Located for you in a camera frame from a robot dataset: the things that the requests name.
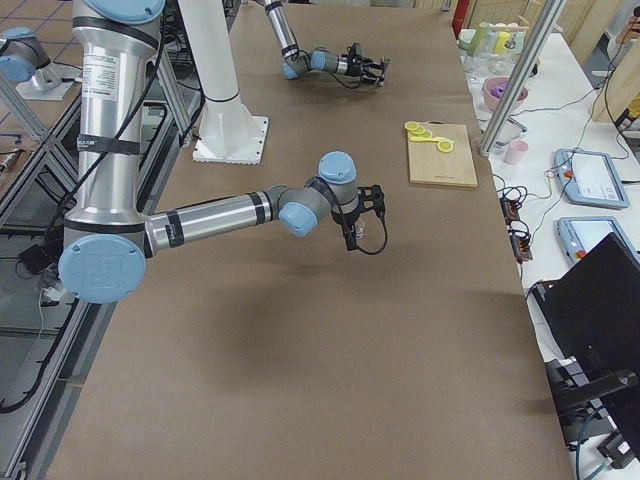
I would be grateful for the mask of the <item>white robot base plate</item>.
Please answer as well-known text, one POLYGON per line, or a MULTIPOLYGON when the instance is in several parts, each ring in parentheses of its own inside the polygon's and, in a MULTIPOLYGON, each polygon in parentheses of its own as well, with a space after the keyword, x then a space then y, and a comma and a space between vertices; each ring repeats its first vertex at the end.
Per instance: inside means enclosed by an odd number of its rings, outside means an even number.
POLYGON ((193 160, 205 163, 258 165, 266 142, 269 118, 249 116, 233 124, 222 115, 214 124, 214 134, 201 134, 193 151, 193 160))

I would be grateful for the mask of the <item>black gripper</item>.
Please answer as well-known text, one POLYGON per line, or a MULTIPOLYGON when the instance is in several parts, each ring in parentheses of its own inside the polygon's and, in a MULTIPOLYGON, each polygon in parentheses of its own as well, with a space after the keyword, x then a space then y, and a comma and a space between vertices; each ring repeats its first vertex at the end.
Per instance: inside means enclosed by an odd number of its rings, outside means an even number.
POLYGON ((359 249, 357 235, 354 233, 354 223, 359 219, 358 212, 349 212, 342 214, 342 230, 345 238, 345 244, 348 251, 359 249))
POLYGON ((347 57, 347 76, 360 78, 363 84, 371 86, 384 86, 385 75, 369 73, 370 69, 386 70, 390 64, 390 59, 382 57, 379 61, 372 61, 369 57, 355 54, 347 57))

